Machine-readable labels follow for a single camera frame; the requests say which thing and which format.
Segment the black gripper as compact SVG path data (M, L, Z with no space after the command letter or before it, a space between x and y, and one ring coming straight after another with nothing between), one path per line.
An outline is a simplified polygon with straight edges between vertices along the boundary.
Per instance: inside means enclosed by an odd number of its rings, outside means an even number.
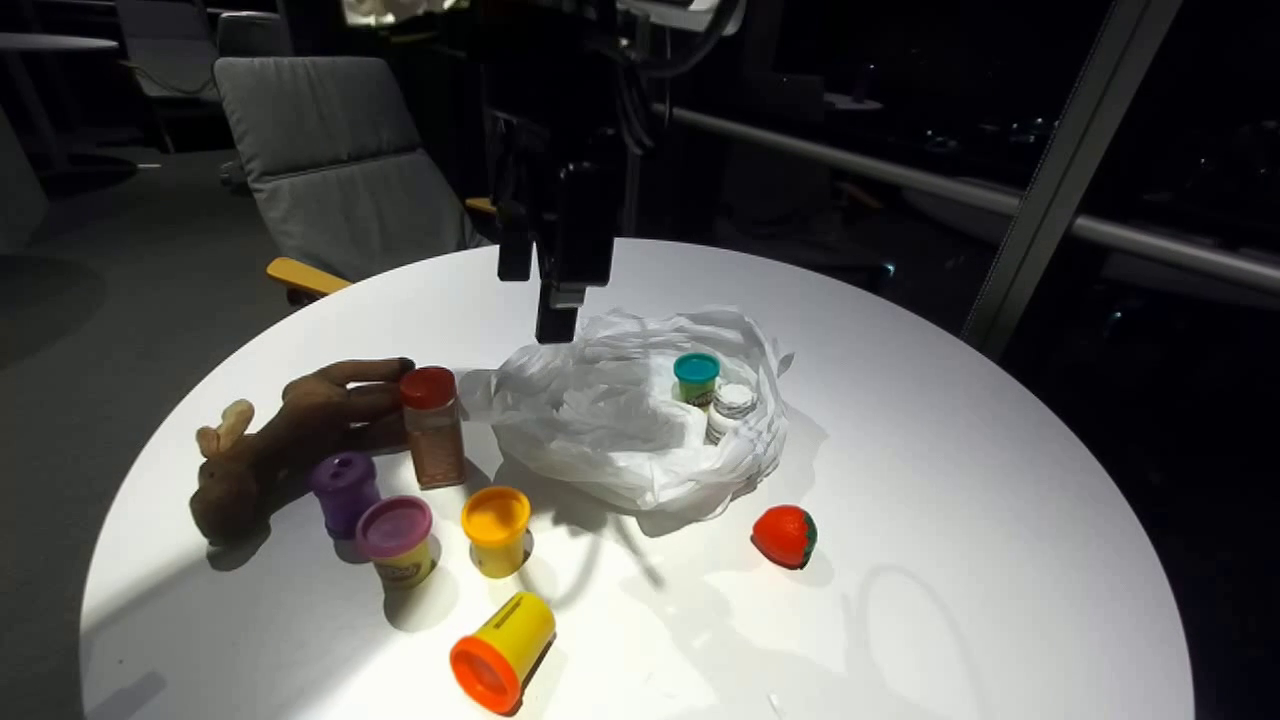
M498 277L538 277L536 338L568 343L613 272L620 146L607 132L513 132L496 157Z

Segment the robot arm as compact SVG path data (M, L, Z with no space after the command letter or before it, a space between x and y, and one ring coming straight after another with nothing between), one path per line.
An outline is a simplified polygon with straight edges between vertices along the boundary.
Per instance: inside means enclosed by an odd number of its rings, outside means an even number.
M536 338L568 343L613 280L623 173L655 146L652 87L697 73L748 0L407 0L383 42L457 56L482 111L498 280L536 282Z

